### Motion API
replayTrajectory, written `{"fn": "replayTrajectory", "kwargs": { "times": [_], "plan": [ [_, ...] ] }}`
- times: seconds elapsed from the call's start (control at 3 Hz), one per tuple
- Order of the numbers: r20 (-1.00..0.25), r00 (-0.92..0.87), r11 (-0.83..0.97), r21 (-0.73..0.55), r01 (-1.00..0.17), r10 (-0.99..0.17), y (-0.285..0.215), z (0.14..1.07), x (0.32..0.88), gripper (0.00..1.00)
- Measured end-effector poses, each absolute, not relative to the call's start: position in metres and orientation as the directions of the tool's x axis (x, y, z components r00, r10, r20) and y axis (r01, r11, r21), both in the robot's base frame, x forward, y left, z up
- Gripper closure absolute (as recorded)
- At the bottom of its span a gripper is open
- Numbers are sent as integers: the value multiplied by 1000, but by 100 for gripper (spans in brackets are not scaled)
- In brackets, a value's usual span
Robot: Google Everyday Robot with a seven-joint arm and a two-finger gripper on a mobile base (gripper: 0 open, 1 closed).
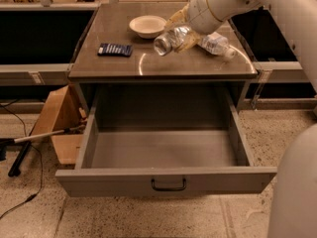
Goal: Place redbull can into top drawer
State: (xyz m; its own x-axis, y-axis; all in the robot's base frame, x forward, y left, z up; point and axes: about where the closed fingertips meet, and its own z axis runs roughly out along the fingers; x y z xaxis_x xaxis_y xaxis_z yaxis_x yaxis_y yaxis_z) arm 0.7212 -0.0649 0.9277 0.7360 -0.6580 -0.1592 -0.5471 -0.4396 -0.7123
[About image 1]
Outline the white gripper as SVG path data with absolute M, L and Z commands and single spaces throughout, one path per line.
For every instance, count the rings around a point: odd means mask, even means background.
M 177 38 L 177 46 L 175 48 L 177 53 L 197 45 L 201 39 L 200 34 L 212 34 L 222 25 L 222 21 L 214 16 L 208 0 L 191 0 L 188 5 L 185 5 L 168 18 L 164 28 L 169 30 L 175 27 L 187 26 L 188 24 L 193 31 L 189 31 Z

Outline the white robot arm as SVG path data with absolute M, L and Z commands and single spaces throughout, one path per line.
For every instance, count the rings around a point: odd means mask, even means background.
M 316 0 L 191 0 L 167 20 L 193 31 L 177 49 L 187 50 L 228 19 L 265 6 L 300 64 L 302 79 L 283 72 L 278 83 L 295 92 L 317 88 Z M 317 125 L 298 134 L 277 167 L 267 238 L 317 238 Z

